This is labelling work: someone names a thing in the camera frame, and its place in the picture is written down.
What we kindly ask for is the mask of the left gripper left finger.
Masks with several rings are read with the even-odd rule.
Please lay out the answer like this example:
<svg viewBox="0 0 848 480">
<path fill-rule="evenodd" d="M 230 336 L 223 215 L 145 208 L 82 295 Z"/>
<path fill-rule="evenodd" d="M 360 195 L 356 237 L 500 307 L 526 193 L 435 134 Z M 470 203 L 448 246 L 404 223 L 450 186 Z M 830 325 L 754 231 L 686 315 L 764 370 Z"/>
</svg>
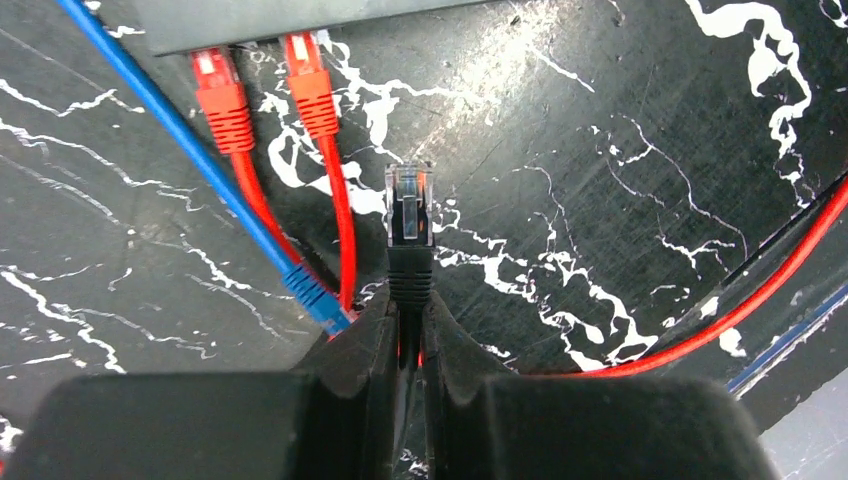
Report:
<svg viewBox="0 0 848 480">
<path fill-rule="evenodd" d="M 380 289 L 288 371 L 77 377 L 39 406 L 7 479 L 388 479 L 398 330 Z"/>
</svg>

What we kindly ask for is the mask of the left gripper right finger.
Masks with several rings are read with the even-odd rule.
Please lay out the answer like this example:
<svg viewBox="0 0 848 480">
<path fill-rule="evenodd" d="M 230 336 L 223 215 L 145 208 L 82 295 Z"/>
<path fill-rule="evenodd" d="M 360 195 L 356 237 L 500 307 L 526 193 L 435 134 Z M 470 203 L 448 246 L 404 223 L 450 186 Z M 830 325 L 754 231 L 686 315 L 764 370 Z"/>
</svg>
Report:
<svg viewBox="0 0 848 480">
<path fill-rule="evenodd" d="M 747 412 L 696 379 L 518 374 L 433 295 L 423 312 L 432 479 L 774 479 Z"/>
</svg>

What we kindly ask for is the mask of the black pad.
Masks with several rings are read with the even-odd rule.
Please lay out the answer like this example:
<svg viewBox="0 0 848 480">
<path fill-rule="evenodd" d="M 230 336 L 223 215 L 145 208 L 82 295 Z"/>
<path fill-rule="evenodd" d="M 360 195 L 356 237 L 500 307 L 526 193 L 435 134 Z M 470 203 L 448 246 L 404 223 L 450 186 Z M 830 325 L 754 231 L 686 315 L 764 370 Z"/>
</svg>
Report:
<svg viewBox="0 0 848 480">
<path fill-rule="evenodd" d="M 474 0 L 140 0 L 133 6 L 153 55 L 167 56 L 475 3 Z"/>
</svg>

